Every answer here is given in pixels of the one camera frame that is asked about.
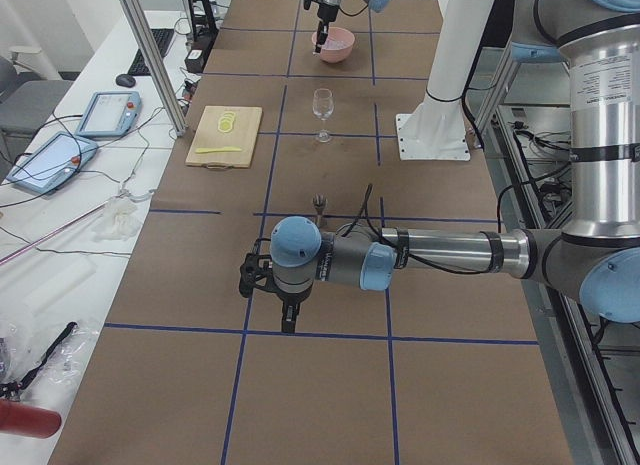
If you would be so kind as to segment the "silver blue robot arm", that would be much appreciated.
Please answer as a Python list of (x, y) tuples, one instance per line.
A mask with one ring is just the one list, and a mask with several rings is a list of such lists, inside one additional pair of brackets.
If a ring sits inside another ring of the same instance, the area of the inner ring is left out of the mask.
[(271, 235), (269, 288), (294, 331), (312, 285), (384, 290), (397, 269), (506, 273), (606, 320), (639, 318), (639, 0), (515, 0), (513, 52), (569, 65), (572, 216), (561, 229), (452, 233), (353, 225), (323, 233), (288, 217)]
[[(332, 22), (336, 21), (338, 12), (340, 11), (340, 5), (342, 0), (303, 0), (303, 7), (305, 10), (309, 10), (311, 3), (314, 2), (318, 5), (317, 17), (318, 26), (315, 34), (314, 53), (320, 54), (323, 46), (325, 45), (328, 36), (329, 29)], [(378, 13), (381, 12), (389, 3), (390, 0), (362, 0), (365, 3), (365, 7)]]

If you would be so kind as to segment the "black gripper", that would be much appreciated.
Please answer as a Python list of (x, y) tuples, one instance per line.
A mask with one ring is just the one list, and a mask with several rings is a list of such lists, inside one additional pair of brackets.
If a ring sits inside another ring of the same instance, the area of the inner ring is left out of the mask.
[(282, 301), (281, 332), (294, 333), (301, 304), (306, 300), (306, 293), (281, 292), (278, 297)]
[(339, 5), (327, 4), (324, 2), (319, 3), (318, 18), (320, 25), (317, 27), (315, 33), (314, 54), (321, 54), (323, 46), (325, 45), (329, 35), (329, 26), (332, 22), (336, 21), (339, 9)]

